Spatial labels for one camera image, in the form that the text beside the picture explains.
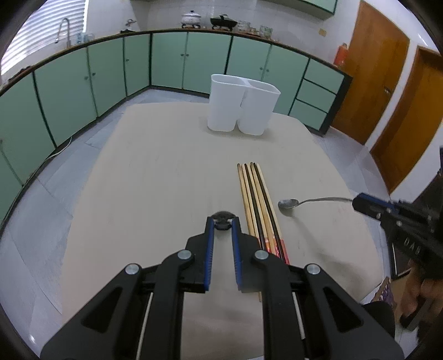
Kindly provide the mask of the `right hand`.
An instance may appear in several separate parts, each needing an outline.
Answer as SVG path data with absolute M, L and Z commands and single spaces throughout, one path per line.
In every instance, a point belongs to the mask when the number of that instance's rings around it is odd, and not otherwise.
M 442 279 L 422 278 L 417 264 L 409 260 L 411 271 L 405 283 L 405 289 L 400 302 L 401 314 L 404 317 L 410 316 L 418 307 L 418 298 L 431 299 L 432 304 L 424 322 L 432 324 L 442 312 L 443 283 Z

